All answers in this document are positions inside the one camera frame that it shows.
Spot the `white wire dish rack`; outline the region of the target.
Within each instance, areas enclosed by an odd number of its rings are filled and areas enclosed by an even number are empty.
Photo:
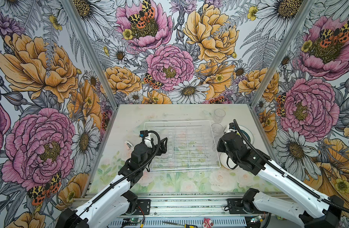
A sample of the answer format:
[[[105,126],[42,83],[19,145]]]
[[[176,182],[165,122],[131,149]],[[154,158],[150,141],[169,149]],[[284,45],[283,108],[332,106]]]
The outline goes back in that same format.
[[[153,172],[184,172],[220,167],[209,120],[145,122],[144,130],[167,138],[167,152],[153,159]]]

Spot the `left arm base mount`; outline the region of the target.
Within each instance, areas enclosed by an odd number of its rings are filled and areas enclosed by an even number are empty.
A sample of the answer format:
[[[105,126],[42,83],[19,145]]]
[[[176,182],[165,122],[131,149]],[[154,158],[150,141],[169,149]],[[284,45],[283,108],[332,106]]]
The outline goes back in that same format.
[[[149,215],[151,208],[150,199],[138,199],[134,204],[129,204],[128,210],[123,215]]]

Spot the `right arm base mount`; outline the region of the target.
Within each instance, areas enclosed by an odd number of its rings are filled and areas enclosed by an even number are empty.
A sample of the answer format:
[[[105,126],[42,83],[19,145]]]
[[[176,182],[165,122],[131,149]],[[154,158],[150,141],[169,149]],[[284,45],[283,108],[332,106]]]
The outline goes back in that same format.
[[[242,199],[227,199],[227,205],[224,207],[225,211],[230,214],[263,214],[263,211],[258,210],[253,204],[245,203]]]

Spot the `green red rimmed plate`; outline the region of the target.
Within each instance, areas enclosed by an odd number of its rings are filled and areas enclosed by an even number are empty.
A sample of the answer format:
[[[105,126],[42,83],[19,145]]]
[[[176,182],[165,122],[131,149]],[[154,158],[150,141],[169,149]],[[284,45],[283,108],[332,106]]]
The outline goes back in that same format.
[[[249,129],[247,129],[244,126],[239,126],[241,129],[241,132],[243,133],[243,135],[246,137],[246,139],[248,140],[249,143],[254,144],[255,139],[253,134],[251,133],[251,131]]]

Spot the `orange bowl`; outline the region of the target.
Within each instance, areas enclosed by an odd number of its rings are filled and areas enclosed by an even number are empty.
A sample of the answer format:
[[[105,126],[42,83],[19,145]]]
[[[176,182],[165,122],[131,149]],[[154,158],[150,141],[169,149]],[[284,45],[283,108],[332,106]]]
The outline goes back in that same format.
[[[235,164],[226,153],[221,153],[220,162],[222,166],[229,170],[235,170],[238,167],[238,165]]]

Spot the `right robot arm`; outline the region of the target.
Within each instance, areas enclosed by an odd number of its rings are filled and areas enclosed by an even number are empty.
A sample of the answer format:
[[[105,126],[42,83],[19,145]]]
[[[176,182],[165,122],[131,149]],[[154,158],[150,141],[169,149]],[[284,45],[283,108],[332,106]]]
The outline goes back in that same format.
[[[219,139],[217,151],[225,153],[237,168],[258,176],[280,189],[293,201],[271,197],[250,188],[236,205],[229,209],[246,213],[257,211],[279,215],[302,228],[336,228],[341,214],[349,209],[338,196],[327,196],[298,181],[243,135],[237,121],[227,127]]]

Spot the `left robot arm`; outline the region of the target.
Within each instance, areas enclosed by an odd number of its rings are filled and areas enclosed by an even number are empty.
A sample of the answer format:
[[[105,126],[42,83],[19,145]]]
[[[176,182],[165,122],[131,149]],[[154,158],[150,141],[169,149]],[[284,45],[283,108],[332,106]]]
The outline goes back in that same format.
[[[117,217],[132,214],[137,207],[137,195],[130,189],[149,171],[156,156],[167,152],[168,139],[156,131],[141,131],[141,143],[105,189],[74,210],[66,209],[58,217],[57,228],[105,228]]]

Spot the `clear glass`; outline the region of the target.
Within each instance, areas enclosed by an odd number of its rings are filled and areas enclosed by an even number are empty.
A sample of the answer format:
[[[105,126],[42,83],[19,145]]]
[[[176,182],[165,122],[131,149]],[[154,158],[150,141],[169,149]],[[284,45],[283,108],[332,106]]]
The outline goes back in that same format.
[[[211,129],[215,140],[219,140],[223,136],[223,126],[221,124],[213,123]]]
[[[221,123],[226,116],[226,112],[223,109],[215,109],[213,112],[213,121],[215,123]]]

